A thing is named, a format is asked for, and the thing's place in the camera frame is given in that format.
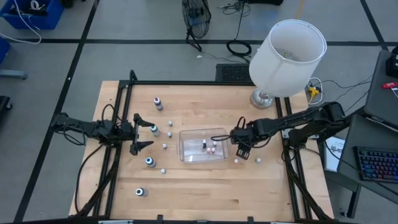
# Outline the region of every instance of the white lamp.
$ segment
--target white lamp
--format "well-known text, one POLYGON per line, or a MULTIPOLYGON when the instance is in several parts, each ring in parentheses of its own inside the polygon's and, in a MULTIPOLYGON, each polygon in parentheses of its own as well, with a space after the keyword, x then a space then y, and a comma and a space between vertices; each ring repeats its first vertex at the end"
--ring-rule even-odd
POLYGON ((251 60, 249 73, 257 86, 251 95, 256 108, 270 107, 276 97, 302 91, 327 49, 322 33, 295 19, 277 23, 251 60))

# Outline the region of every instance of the floor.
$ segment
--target floor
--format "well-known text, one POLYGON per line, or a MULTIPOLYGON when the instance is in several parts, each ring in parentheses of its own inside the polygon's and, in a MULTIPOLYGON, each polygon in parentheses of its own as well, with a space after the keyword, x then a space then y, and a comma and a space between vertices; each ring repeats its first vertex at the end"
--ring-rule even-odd
MULTIPOLYGON (((235 37, 239 22, 238 16, 223 15, 217 8, 228 3, 234 0, 209 1, 213 17, 204 37, 209 41, 202 47, 217 57, 240 60, 224 45, 235 37)), ((54 111, 91 120, 101 82, 127 79, 130 69, 140 80, 215 79, 216 64, 228 62, 184 44, 180 4, 181 0, 75 1, 55 30, 40 31, 43 44, 11 44, 0 68, 24 70, 29 77, 0 81, 0 95, 10 96, 14 103, 0 132, 0 223, 68 215, 84 148, 47 132, 54 111), (38 175, 35 183, 30 175, 35 164, 36 168, 41 165, 36 163, 38 155, 44 158, 45 153, 41 171, 33 173, 38 175)), ((281 6, 251 5, 239 39, 260 44, 276 22, 293 19, 299 5, 299 0, 285 0, 281 6)), ((391 19, 397 8, 396 0, 305 0, 300 19, 319 28, 328 41, 328 51, 313 76, 341 85, 367 79, 381 46, 391 50, 398 45, 396 22, 391 19)), ((35 38, 3 19, 0 31, 14 38, 35 38)), ((368 87, 359 86, 338 101, 347 109, 368 87)), ((325 101, 333 101, 345 90, 325 83, 324 92, 325 101)), ((328 188, 335 216, 341 221, 392 223, 398 218, 398 205, 367 190, 361 193, 356 218, 341 217, 350 192, 329 181, 328 188)))

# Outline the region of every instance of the black metal frame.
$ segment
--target black metal frame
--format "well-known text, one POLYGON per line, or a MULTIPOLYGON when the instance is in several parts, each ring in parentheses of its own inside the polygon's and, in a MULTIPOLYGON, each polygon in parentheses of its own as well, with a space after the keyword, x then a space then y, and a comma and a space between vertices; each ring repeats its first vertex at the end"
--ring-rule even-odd
MULTIPOLYGON (((128 109, 130 106, 130 99, 132 95, 132 87, 133 85, 215 85, 215 86, 254 86, 253 83, 248 83, 248 82, 214 82, 214 81, 139 81, 137 80, 137 77, 135 76, 134 72, 130 72, 130 80, 120 80, 119 85, 118 85, 118 92, 116 95, 116 101, 114 104, 114 112, 113 112, 113 117, 112 121, 113 123, 116 122, 117 115, 119 113, 120 109, 120 104, 121 104, 121 97, 123 90, 127 88, 127 94, 124 102, 124 108, 123 108, 123 115, 122 115, 122 120, 127 119, 127 114, 128 114, 128 109)), ((289 98, 285 98, 285 105, 287 109, 287 114, 292 114, 292 109, 290 105, 290 100, 289 98)), ((282 112, 282 106, 280 103, 280 98, 275 99, 275 104, 276 104, 276 109, 277 109, 277 115, 278 117, 283 116, 282 112)), ((287 146, 287 141, 282 138, 282 146, 284 148, 284 156, 285 159, 288 161, 290 160, 290 154, 289 154, 289 148, 287 146)), ((107 175, 107 170, 108 170, 108 164, 110 160, 110 155, 111 155, 112 147, 107 147, 106 152, 104 155, 103 159, 103 165, 101 169, 101 175, 99 178, 99 183, 103 183, 103 181, 106 180, 108 177, 107 175)), ((295 152, 296 155, 296 166, 298 170, 298 177, 302 181, 302 183, 305 185, 305 178, 304 178, 304 173, 303 173, 303 168, 302 168, 302 162, 301 162, 301 157, 300 153, 295 152)), ((25 222, 25 223, 88 223, 88 222, 98 222, 98 220, 109 220, 110 215, 111 215, 111 209, 113 205, 113 198, 114 198, 114 191, 115 191, 115 185, 116 185, 116 180, 117 180, 117 173, 118 173, 118 167, 119 167, 119 162, 120 162, 120 157, 121 157, 121 146, 116 147, 116 152, 115 152, 115 157, 114 157, 114 163, 116 163, 116 170, 111 176, 111 180, 109 182, 109 191, 108 191, 108 198, 106 201, 106 208, 105 208, 105 214, 103 216, 99 216, 99 210, 101 206, 101 197, 98 197, 95 200, 95 204, 93 205, 93 216, 92 217, 86 217, 88 215, 88 212, 85 212, 83 215, 80 216, 71 216, 70 218, 64 218, 64 219, 56 219, 56 220, 42 220, 42 221, 34 221, 34 222, 25 222)), ((306 218, 303 219, 300 217, 300 211, 299 211, 299 205, 297 201, 297 194, 296 194, 296 188, 295 184, 292 181, 291 178, 288 178, 289 182, 289 193, 292 201, 292 211, 294 214, 294 220, 295 222, 300 222, 300 223, 333 223, 333 221, 318 221, 318 220, 312 220, 311 216, 311 209, 308 205, 308 203, 304 200, 304 208, 305 208, 305 216, 306 218)), ((134 223, 181 223, 181 224, 191 224, 191 223, 200 223, 201 221, 198 220, 191 220, 191 221, 173 221, 173 220, 163 220, 162 215, 158 215, 157 220, 134 220, 134 223)), ((255 222, 253 217, 248 217, 247 222, 213 222, 213 221, 206 221, 206 223, 214 223, 214 224, 222 224, 222 223, 270 223, 270 222, 255 222)))

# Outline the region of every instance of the wooden tabletop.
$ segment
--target wooden tabletop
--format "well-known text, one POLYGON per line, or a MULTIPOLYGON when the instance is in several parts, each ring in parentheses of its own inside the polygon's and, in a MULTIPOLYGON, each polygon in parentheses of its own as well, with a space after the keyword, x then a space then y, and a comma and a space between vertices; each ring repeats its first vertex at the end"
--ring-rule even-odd
MULTIPOLYGON (((94 120, 100 119, 106 104, 114 103, 117 88, 118 82, 103 82, 94 120)), ((128 120, 132 121, 133 114, 139 113, 144 120, 156 124, 161 134, 154 137, 149 128, 140 127, 139 140, 155 143, 137 156, 129 152, 131 142, 123 144, 111 218, 153 220, 161 214, 165 220, 246 221, 248 216, 253 216, 255 221, 292 222, 294 217, 285 164, 280 158, 282 140, 279 133, 267 146, 252 149, 247 161, 239 159, 237 164, 233 162, 236 145, 231 146, 225 161, 187 164, 178 158, 180 131, 225 128, 228 133, 240 116, 245 116, 247 121, 276 118, 275 104, 267 110, 251 106, 249 96, 253 89, 253 86, 134 85, 128 120), (162 100, 163 111, 156 110, 154 97, 162 100), (173 122, 172 127, 168 126, 169 120, 173 122), (172 133, 171 138, 167 137, 167 132, 172 133), (168 145, 166 150, 162 149, 163 143, 168 145), (154 158, 156 167, 146 166, 147 156, 154 158), (255 163, 258 157, 262 160, 259 164, 255 163), (162 174, 161 169, 166 169, 166 174, 162 174), (135 194, 138 187, 147 189, 148 196, 138 197, 135 194)), ((304 92, 291 97, 290 101, 293 112, 307 108, 304 92)), ((111 119, 111 115, 112 110, 107 110, 105 118, 111 119)), ((90 139, 84 157, 97 147, 98 142, 90 139)), ((318 150, 315 141, 308 141, 307 147, 318 150)), ((319 156, 308 151, 302 151, 301 155, 308 191, 325 213, 333 217, 319 156)), ((97 188, 103 156, 104 149, 83 168, 79 208, 97 188)), ((104 212, 107 194, 105 190, 100 214, 104 212)), ((74 206, 70 213, 75 213, 74 206)), ((304 217, 301 204, 300 216, 304 217)))

